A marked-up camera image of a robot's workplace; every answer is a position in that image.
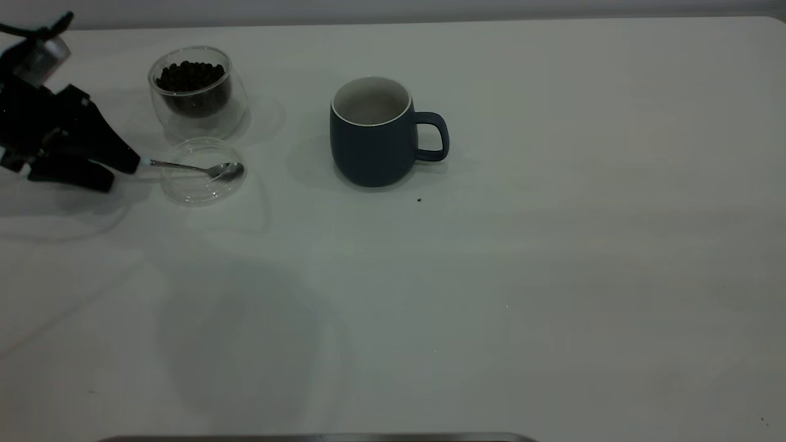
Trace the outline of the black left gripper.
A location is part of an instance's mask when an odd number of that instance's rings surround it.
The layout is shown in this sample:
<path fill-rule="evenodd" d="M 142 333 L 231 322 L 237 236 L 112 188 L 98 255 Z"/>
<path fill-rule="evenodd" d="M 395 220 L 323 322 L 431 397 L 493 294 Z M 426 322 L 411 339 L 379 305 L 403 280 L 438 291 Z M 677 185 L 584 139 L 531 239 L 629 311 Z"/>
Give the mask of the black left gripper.
<path fill-rule="evenodd" d="M 11 47 L 2 53 L 3 168 L 19 173 L 40 148 L 45 109 L 53 97 L 44 84 L 68 58 L 68 47 Z M 102 165 L 136 173 L 141 157 L 107 123 L 88 93 L 68 85 L 57 93 L 57 110 L 57 149 L 77 157 L 37 158 L 28 180 L 107 193 L 115 176 Z"/>

